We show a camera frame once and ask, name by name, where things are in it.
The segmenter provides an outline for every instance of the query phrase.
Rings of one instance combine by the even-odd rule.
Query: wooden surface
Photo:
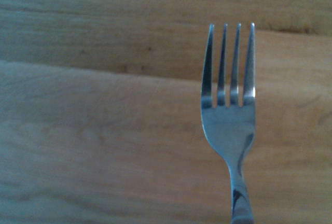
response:
[[[332,38],[256,38],[244,165],[256,223],[328,224]],[[2,61],[0,222],[229,223],[229,175],[199,93],[196,81]]]
[[[250,22],[332,35],[331,17],[331,0],[0,0],[0,58],[199,80],[210,23],[230,57],[238,22],[244,56]]]

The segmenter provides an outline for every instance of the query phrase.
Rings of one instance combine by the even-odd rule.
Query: fork tine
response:
[[[232,64],[232,74],[230,81],[230,104],[237,105],[239,101],[239,46],[240,46],[241,24],[238,23],[237,35],[235,38],[234,56]]]
[[[202,76],[201,107],[212,107],[212,44],[214,25],[210,25]]]
[[[220,55],[220,66],[218,75],[218,90],[217,90],[217,105],[224,106],[225,104],[225,54],[226,54],[226,35],[227,23],[224,24],[224,33],[222,41],[222,53]]]
[[[243,105],[249,105],[255,100],[255,24],[250,27],[247,58],[245,61]]]

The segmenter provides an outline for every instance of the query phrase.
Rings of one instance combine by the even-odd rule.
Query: fork head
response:
[[[212,106],[212,44],[214,25],[211,24],[207,40],[201,89],[201,119],[206,139],[221,155],[229,168],[241,173],[242,162],[252,146],[255,134],[255,26],[252,23],[247,49],[243,84],[243,105],[239,105],[238,60],[240,27],[238,24],[229,102],[226,106],[225,54],[227,24],[224,25],[222,50],[217,85],[217,106]]]

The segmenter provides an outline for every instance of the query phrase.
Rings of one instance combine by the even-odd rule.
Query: silver fork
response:
[[[243,84],[243,106],[239,105],[238,60],[240,27],[235,40],[230,83],[230,105],[226,107],[225,53],[227,24],[224,25],[217,86],[217,106],[212,106],[212,44],[214,25],[210,25],[202,76],[201,118],[205,137],[227,163],[232,195],[232,224],[253,224],[249,197],[242,173],[243,159],[255,134],[255,25],[251,24]]]

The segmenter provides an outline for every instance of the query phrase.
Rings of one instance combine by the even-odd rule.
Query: fork neck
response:
[[[254,224],[242,168],[230,169],[232,224]]]

